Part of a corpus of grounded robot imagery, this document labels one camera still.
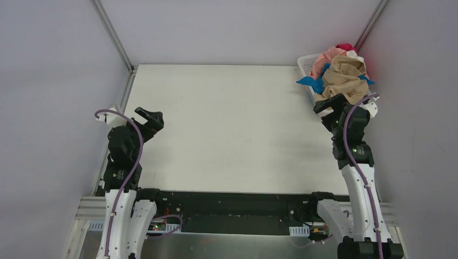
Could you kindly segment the beige t shirt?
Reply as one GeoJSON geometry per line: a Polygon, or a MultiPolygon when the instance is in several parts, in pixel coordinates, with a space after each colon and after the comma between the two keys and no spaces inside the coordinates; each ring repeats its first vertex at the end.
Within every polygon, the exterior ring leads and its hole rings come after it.
{"type": "Polygon", "coordinates": [[[356,104],[369,91],[367,80],[360,78],[366,72],[366,64],[356,58],[334,57],[322,76],[324,91],[313,93],[314,100],[326,100],[341,93],[350,104],[356,104]]]}

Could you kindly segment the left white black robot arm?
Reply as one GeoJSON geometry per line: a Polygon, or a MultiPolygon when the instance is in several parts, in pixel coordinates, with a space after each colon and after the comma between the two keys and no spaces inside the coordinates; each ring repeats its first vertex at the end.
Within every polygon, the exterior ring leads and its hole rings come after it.
{"type": "Polygon", "coordinates": [[[165,204],[157,190],[139,188],[140,159],[144,144],[164,128],[163,113],[137,107],[138,122],[114,107],[95,112],[95,118],[111,127],[107,165],[103,175],[105,219],[97,258],[140,258],[153,218],[163,215],[165,204]]]}

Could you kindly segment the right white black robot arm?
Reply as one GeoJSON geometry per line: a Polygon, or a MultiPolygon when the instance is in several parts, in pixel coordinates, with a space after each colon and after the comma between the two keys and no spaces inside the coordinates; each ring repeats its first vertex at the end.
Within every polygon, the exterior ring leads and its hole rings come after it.
{"type": "Polygon", "coordinates": [[[371,94],[350,104],[343,94],[316,102],[314,112],[331,108],[321,118],[332,133],[333,155],[348,189],[351,211],[344,212],[332,193],[314,192],[306,206],[313,221],[324,220],[338,243],[338,258],[404,258],[403,247],[392,240],[382,215],[375,185],[374,158],[363,140],[364,130],[376,114],[371,94]]]}

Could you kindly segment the blue t shirt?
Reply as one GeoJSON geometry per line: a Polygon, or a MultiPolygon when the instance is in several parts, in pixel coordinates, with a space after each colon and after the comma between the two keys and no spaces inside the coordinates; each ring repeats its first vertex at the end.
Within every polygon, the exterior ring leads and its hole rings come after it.
{"type": "MultiPolygon", "coordinates": [[[[324,70],[318,79],[315,80],[310,76],[306,76],[300,79],[299,81],[297,81],[297,83],[301,85],[310,86],[313,89],[313,92],[321,94],[324,91],[324,84],[322,81],[322,76],[324,75],[324,72],[329,68],[329,66],[330,66],[330,63],[325,64],[324,70]]],[[[364,76],[361,76],[360,78],[367,80],[367,82],[369,83],[369,87],[375,84],[375,82],[369,79],[366,74],[364,76]]]]}

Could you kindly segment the pink t shirt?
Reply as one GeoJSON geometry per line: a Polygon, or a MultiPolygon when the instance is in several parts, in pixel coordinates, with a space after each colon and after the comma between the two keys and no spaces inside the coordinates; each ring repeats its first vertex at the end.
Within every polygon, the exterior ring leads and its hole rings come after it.
{"type": "Polygon", "coordinates": [[[337,48],[337,47],[330,47],[327,51],[320,54],[320,56],[314,62],[312,69],[309,73],[309,76],[313,79],[318,79],[321,76],[321,73],[324,70],[324,66],[327,63],[331,63],[334,57],[336,56],[345,56],[347,51],[337,48]]]}

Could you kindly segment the white t shirt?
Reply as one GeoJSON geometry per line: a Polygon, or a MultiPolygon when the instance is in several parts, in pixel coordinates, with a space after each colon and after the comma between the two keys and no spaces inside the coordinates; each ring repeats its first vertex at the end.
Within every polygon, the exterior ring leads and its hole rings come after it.
{"type": "Polygon", "coordinates": [[[350,58],[353,58],[353,59],[357,59],[357,60],[359,60],[359,61],[361,61],[361,62],[363,62],[363,63],[365,62],[365,61],[364,61],[364,58],[361,57],[361,56],[359,56],[359,55],[357,54],[357,52],[354,51],[354,50],[347,51],[347,52],[346,52],[346,55],[347,55],[347,57],[350,57],[350,58]]]}

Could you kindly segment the white plastic laundry basket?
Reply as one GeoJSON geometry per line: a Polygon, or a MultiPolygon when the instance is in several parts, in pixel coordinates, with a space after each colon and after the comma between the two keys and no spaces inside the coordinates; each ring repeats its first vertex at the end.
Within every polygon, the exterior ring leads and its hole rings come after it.
{"type": "MultiPolygon", "coordinates": [[[[319,57],[319,55],[315,54],[315,55],[303,56],[303,57],[300,57],[298,59],[299,69],[300,69],[300,71],[301,71],[301,73],[303,75],[302,78],[304,78],[306,76],[309,76],[309,73],[310,73],[310,71],[312,69],[312,66],[313,66],[314,62],[316,61],[316,59],[318,57],[319,57]]],[[[310,86],[307,86],[307,85],[303,85],[303,86],[308,91],[308,94],[309,94],[309,96],[311,98],[312,103],[316,103],[316,101],[313,98],[313,93],[315,93],[315,92],[313,92],[313,89],[310,86]]]]}

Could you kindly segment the red t shirt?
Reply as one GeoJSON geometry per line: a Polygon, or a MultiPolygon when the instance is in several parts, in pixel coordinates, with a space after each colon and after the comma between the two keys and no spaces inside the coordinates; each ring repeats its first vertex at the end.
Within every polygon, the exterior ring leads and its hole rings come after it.
{"type": "Polygon", "coordinates": [[[339,49],[342,49],[342,50],[345,50],[345,51],[354,51],[355,53],[358,53],[358,51],[356,50],[356,48],[350,44],[350,43],[344,43],[344,44],[338,44],[336,46],[336,48],[339,48],[339,49]]]}

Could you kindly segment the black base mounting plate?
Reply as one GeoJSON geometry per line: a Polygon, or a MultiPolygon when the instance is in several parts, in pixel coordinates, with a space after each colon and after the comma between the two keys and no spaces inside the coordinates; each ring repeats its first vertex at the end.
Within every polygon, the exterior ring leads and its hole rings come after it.
{"type": "Polygon", "coordinates": [[[253,194],[172,192],[155,188],[140,189],[137,199],[157,205],[154,216],[169,215],[166,223],[180,224],[179,233],[289,235],[291,227],[317,226],[319,198],[348,202],[347,195],[327,192],[310,194],[253,194]]]}

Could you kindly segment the right aluminium frame post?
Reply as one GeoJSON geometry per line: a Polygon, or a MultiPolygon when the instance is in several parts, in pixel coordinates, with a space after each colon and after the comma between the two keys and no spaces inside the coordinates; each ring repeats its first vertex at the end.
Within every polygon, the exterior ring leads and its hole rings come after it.
{"type": "Polygon", "coordinates": [[[374,10],[374,12],[371,14],[367,24],[365,25],[361,35],[359,36],[358,40],[356,41],[354,47],[357,52],[361,50],[363,47],[365,41],[367,40],[369,34],[371,33],[374,25],[377,23],[378,19],[381,17],[383,14],[384,9],[386,8],[386,5],[390,2],[390,0],[380,0],[374,10]]]}

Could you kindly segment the aluminium frame post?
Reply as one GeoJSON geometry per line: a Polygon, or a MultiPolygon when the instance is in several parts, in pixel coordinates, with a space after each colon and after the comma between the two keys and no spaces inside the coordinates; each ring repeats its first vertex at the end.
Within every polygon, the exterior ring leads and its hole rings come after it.
{"type": "Polygon", "coordinates": [[[390,0],[380,0],[374,10],[374,12],[371,14],[367,24],[365,25],[361,35],[359,36],[358,40],[356,41],[354,47],[357,52],[361,50],[363,47],[365,41],[367,40],[369,34],[371,33],[374,25],[377,23],[378,19],[381,17],[383,14],[384,9],[386,8],[386,5],[390,2],[390,0]]]}
{"type": "Polygon", "coordinates": [[[107,12],[105,11],[102,2],[100,0],[90,0],[90,2],[93,5],[93,8],[99,17],[102,26],[104,27],[110,41],[112,42],[115,50],[117,51],[118,55],[123,61],[125,67],[130,73],[133,73],[134,65],[130,61],[130,58],[128,57],[128,54],[124,46],[122,45],[120,38],[118,37],[116,30],[112,25],[112,22],[110,21],[110,18],[107,12]]]}

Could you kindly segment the aluminium front rail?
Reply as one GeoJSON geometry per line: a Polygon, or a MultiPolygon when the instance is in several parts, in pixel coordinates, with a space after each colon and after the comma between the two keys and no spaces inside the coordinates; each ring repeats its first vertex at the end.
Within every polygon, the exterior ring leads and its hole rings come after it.
{"type": "MultiPolygon", "coordinates": [[[[398,227],[393,205],[391,203],[380,203],[384,223],[388,227],[398,227]]],[[[106,212],[105,197],[83,196],[80,200],[75,219],[76,220],[104,220],[106,212]]]]}

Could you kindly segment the left aluminium frame post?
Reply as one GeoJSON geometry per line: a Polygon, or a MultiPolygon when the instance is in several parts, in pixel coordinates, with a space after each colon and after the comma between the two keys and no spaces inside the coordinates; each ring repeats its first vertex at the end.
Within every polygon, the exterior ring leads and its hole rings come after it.
{"type": "Polygon", "coordinates": [[[118,37],[116,30],[112,25],[112,22],[110,21],[110,18],[107,12],[105,11],[102,2],[100,0],[90,0],[90,2],[93,5],[93,8],[99,17],[102,26],[104,27],[110,41],[112,42],[115,50],[117,51],[118,55],[123,61],[125,67],[130,73],[133,73],[134,65],[130,61],[130,58],[128,57],[128,54],[124,46],[122,45],[120,38],[118,37]]]}

